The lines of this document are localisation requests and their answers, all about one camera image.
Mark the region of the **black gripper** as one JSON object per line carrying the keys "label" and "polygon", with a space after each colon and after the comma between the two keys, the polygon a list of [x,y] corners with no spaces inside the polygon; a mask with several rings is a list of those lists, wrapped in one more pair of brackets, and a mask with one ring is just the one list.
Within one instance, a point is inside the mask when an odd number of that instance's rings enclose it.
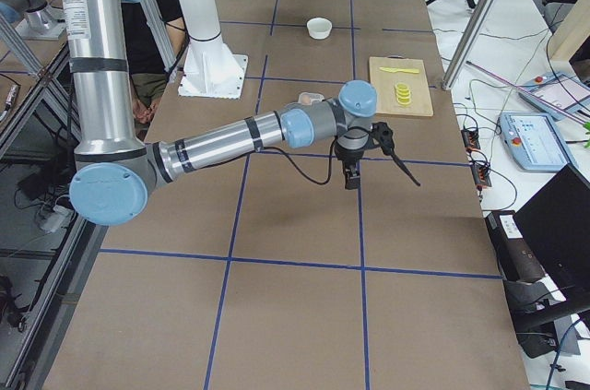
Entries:
{"label": "black gripper", "polygon": [[336,158],[342,163],[345,188],[355,190],[360,187],[359,161],[368,150],[379,148],[416,186],[419,180],[411,173],[407,165],[395,153],[393,130],[386,122],[373,123],[370,126],[351,126],[339,136],[335,144]]}

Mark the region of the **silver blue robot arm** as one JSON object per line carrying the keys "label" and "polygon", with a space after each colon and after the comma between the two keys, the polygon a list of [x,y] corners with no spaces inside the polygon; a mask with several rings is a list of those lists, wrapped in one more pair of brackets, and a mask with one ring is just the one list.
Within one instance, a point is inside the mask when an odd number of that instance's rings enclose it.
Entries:
{"label": "silver blue robot arm", "polygon": [[348,189],[360,184],[357,164],[366,150],[395,153],[392,130],[373,119],[376,90],[362,80],[346,83],[333,99],[292,103],[201,136],[146,144],[135,130],[148,112],[131,89],[123,0],[62,3],[81,128],[69,199],[80,216],[95,224],[123,224],[145,208],[155,189],[181,175],[279,142],[304,148],[330,139],[330,152],[342,163]]}
{"label": "silver blue robot arm", "polygon": [[64,11],[47,0],[1,0],[1,15],[25,40],[57,41],[65,31]]}

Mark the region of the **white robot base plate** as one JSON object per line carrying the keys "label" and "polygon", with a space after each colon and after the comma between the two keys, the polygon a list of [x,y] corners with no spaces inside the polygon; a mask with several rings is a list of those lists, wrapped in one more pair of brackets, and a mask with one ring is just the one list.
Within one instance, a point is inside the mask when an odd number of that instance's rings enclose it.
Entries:
{"label": "white robot base plate", "polygon": [[222,45],[220,62],[211,60],[206,53],[195,53],[189,47],[183,77],[178,93],[183,97],[237,100],[248,65],[248,56],[232,54],[226,44]]}

